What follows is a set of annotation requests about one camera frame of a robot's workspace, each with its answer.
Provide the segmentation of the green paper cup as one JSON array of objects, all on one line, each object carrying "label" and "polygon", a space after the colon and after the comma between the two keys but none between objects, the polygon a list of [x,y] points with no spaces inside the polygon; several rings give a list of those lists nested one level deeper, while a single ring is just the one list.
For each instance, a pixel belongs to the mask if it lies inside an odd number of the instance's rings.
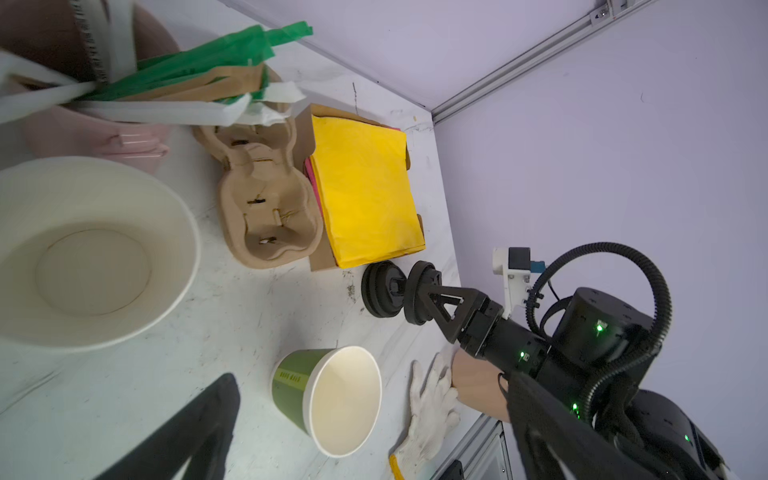
[{"label": "green paper cup", "polygon": [[360,346],[294,351],[271,379],[277,409],[331,458],[350,456],[368,440],[382,393],[378,363]]}]

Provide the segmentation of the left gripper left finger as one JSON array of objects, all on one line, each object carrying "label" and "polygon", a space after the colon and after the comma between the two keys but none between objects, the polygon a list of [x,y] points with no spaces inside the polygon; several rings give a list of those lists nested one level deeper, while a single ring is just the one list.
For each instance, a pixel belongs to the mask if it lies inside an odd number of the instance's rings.
[{"label": "left gripper left finger", "polygon": [[222,479],[239,408],[236,378],[225,373],[98,477]]}]

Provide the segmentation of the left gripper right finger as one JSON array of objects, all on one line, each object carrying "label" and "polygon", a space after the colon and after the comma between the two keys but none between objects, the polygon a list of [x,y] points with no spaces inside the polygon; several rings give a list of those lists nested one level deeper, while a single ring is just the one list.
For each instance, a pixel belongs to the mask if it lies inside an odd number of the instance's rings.
[{"label": "left gripper right finger", "polygon": [[506,394],[517,449],[528,479],[651,479],[588,424],[526,375],[511,373]]}]

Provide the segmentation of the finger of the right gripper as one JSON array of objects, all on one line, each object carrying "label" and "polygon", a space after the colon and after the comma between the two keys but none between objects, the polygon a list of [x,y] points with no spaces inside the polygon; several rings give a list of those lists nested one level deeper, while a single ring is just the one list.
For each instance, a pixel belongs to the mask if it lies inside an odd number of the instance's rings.
[{"label": "finger of the right gripper", "polygon": [[488,300],[488,296],[477,289],[443,285],[420,287],[418,298],[449,343],[459,342],[471,311]]}]

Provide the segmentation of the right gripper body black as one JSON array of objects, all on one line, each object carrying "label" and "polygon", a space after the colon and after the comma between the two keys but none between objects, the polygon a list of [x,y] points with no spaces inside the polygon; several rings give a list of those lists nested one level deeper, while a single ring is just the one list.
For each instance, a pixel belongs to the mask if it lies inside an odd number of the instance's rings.
[{"label": "right gripper body black", "polygon": [[461,348],[472,357],[483,357],[490,334],[503,314],[504,307],[492,300],[474,308],[458,337]]}]

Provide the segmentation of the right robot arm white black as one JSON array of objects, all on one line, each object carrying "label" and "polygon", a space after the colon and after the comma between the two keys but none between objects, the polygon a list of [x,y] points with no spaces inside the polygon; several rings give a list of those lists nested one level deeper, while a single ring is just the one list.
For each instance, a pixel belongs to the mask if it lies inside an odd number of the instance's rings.
[{"label": "right robot arm white black", "polygon": [[426,284],[409,293],[418,322],[495,366],[530,479],[732,479],[710,439],[667,397],[640,387],[671,320],[662,285],[646,315],[590,288],[561,304],[551,337],[507,320],[475,289]]}]

